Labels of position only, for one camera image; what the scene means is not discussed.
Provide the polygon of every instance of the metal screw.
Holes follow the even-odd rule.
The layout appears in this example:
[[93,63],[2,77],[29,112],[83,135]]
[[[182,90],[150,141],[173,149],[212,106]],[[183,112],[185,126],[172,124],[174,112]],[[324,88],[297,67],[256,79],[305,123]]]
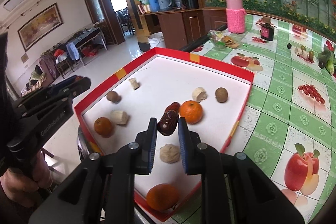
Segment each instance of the metal screw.
[[237,153],[236,157],[237,157],[239,160],[244,160],[244,159],[246,159],[246,154],[243,153],[243,152],[239,152],[239,153]]
[[139,147],[139,144],[136,142],[133,142],[133,143],[128,144],[128,147],[132,150],[137,149]]
[[207,146],[206,143],[199,143],[199,144],[197,145],[197,148],[200,149],[200,150],[204,150],[204,149],[207,149],[208,146]]
[[89,155],[90,160],[97,160],[97,159],[99,159],[99,157],[100,157],[100,154],[97,153],[97,152]]

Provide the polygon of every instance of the tangerine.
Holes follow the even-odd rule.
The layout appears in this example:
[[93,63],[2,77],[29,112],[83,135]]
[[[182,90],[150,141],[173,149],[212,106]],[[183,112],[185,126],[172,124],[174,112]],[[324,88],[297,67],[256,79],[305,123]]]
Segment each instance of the tangerine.
[[152,209],[165,211],[172,208],[179,201],[179,192],[173,185],[162,183],[148,191],[146,200]]
[[197,123],[203,117],[203,108],[196,101],[186,101],[180,106],[180,115],[187,123]]
[[94,122],[94,130],[103,138],[109,138],[113,134],[114,124],[106,117],[100,117]]

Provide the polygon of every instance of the pink thermos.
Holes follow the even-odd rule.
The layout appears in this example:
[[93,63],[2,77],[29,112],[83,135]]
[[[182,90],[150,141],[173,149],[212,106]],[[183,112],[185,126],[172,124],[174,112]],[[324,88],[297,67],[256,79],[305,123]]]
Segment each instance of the pink thermos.
[[227,29],[232,33],[245,32],[243,0],[226,0]]

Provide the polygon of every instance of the white bucket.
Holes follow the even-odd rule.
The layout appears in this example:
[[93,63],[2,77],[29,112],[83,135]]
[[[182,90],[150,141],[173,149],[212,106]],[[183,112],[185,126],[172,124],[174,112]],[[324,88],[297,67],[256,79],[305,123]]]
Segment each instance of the white bucket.
[[162,32],[151,34],[148,37],[148,43],[151,45],[151,48],[154,48],[154,47],[165,48],[166,47]]

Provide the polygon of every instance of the cabinet door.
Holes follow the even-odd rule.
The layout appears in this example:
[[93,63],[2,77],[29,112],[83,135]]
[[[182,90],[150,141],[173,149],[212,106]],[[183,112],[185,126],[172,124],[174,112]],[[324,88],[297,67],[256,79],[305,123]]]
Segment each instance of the cabinet door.
[[183,21],[188,43],[192,43],[206,34],[203,12],[201,10],[183,12]]
[[167,13],[158,17],[166,48],[179,50],[187,45],[182,13]]
[[227,23],[226,10],[203,10],[205,30],[215,30]]

